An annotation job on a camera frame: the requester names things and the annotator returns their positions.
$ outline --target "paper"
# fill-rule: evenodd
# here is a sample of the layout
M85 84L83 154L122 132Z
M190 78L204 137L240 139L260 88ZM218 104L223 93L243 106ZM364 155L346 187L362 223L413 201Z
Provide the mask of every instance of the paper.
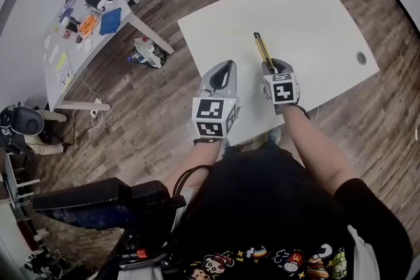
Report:
M65 52L62 53L55 70L58 84L61 87L61 92L63 92L73 78L73 69Z
M53 37L51 35L47 35L47 37L45 38L45 41L44 41L44 47L45 47L45 49L48 49L48 47L50 46L50 43L51 43L51 39L52 38Z
M57 55L57 53L58 53L58 45L55 45L54 49L51 52L50 64L52 64L52 62L53 62L55 56Z
M85 52L86 52L86 55L88 55L91 50L92 50L92 39L86 39L85 40Z

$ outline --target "white cube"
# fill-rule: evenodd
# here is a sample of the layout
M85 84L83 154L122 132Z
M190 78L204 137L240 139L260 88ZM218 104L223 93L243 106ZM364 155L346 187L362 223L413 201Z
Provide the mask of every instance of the white cube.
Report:
M294 73L264 76L264 91L273 104L296 103L298 91Z
M235 98L192 100L192 122L199 138L226 138L238 118Z

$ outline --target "person's left arm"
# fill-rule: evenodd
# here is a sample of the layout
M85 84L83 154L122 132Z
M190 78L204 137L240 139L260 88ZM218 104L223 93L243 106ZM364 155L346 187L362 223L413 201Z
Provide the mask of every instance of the person's left arm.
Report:
M178 166L178 168L170 174L163 183L168 188L169 193L172 193L175 184L179 177L188 169L207 165L213 166L216 163L219 151L222 146L222 140L206 144L197 143L190 153L186 156L185 160ZM207 178L209 172L205 169L199 169L194 172L193 175L186 181L184 187L186 188L197 188L202 185L204 180Z

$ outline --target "blue cloth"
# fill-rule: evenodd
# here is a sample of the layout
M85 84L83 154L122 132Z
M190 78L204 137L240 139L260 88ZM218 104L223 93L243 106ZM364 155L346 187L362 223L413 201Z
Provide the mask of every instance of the blue cloth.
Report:
M105 13L100 21L99 34L115 33L121 22L121 7Z

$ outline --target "pants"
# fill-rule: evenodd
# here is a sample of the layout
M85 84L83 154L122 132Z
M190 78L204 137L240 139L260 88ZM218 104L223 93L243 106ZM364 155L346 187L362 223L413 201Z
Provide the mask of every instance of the pants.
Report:
M67 117L61 113L51 112L47 110L38 111L44 120L56 120L60 123L67 121ZM33 150L35 154L50 155L62 153L64 150L63 145L47 145L44 144L38 136L25 136L26 144Z
M287 154L292 156L292 154L289 151L284 150L283 148L280 148L276 145L275 142L271 141L271 140L267 140L265 143L263 143L260 147L259 150L266 150L266 151L279 151L282 152L283 154ZM237 154L237 153L241 153L241 149L239 149L236 146L228 146L225 150L224 150L224 154L223 154L223 159L225 157L229 157L231 155Z

